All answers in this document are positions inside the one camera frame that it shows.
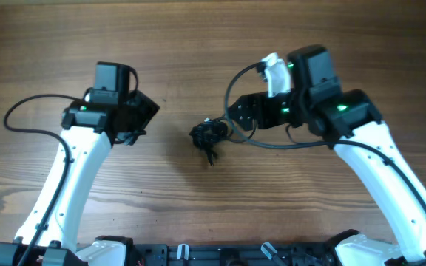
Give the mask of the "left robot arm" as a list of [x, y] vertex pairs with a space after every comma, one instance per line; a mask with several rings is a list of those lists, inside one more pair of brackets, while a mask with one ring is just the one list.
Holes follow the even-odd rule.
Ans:
[[77, 236], [89, 191], [113, 146], [133, 145], [159, 105], [129, 82], [131, 66], [99, 62], [95, 82], [64, 110], [57, 155], [39, 197], [12, 242], [0, 242], [0, 265], [141, 265], [127, 237], [101, 236], [79, 249]]

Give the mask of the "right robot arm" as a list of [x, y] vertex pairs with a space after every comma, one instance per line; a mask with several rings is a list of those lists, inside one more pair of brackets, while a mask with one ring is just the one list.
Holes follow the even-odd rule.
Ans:
[[318, 146], [334, 150], [360, 178], [396, 238], [392, 245], [343, 232], [328, 240], [325, 263], [426, 265], [426, 189], [370, 98], [359, 89], [342, 89], [329, 51], [314, 44], [286, 59], [272, 53], [253, 68], [268, 89], [225, 104], [233, 132], [243, 137], [254, 126], [307, 126]]

